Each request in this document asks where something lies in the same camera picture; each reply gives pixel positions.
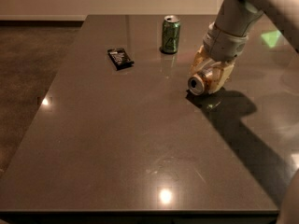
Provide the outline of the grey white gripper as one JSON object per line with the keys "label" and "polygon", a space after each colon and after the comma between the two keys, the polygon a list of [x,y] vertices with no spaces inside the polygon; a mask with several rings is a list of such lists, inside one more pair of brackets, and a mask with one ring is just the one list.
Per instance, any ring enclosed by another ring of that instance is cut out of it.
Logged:
{"label": "grey white gripper", "polygon": [[211,23],[204,35],[203,46],[196,51],[190,74],[194,75],[208,64],[207,93],[217,92],[234,70],[235,63],[228,61],[234,60],[243,52],[248,40],[247,35],[230,35],[219,29],[215,23]]}

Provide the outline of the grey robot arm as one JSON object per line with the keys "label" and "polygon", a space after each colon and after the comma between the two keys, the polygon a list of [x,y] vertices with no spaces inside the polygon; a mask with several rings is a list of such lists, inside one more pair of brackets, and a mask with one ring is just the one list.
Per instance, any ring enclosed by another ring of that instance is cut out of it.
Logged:
{"label": "grey robot arm", "polygon": [[192,62],[188,80],[192,94],[212,94],[221,89],[249,40],[251,27],[263,15],[294,50],[299,50],[299,0],[223,0]]}

